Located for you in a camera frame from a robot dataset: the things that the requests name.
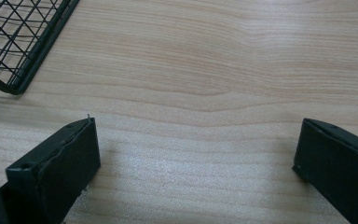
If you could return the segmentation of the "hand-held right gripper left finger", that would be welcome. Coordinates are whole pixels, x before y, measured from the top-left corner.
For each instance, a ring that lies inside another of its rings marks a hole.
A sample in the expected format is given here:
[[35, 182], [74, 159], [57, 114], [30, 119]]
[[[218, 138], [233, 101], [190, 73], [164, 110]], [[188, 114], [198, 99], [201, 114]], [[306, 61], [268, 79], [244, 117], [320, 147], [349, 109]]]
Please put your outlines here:
[[6, 168], [12, 224], [61, 224], [101, 167], [93, 118], [69, 123]]

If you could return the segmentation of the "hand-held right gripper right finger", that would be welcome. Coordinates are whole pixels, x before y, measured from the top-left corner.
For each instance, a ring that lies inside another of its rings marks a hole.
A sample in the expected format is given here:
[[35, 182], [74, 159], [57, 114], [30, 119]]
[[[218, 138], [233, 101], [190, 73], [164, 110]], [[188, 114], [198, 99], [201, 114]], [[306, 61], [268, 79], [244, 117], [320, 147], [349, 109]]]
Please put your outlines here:
[[358, 136], [304, 119], [293, 170], [312, 184], [351, 224], [358, 224]]

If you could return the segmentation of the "black wire basket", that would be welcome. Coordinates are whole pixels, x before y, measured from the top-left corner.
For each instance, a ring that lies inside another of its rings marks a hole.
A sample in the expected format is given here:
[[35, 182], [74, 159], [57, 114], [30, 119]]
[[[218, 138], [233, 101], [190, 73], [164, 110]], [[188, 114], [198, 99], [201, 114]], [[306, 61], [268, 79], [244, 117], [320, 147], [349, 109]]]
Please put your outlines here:
[[0, 0], [0, 91], [25, 93], [80, 0]]

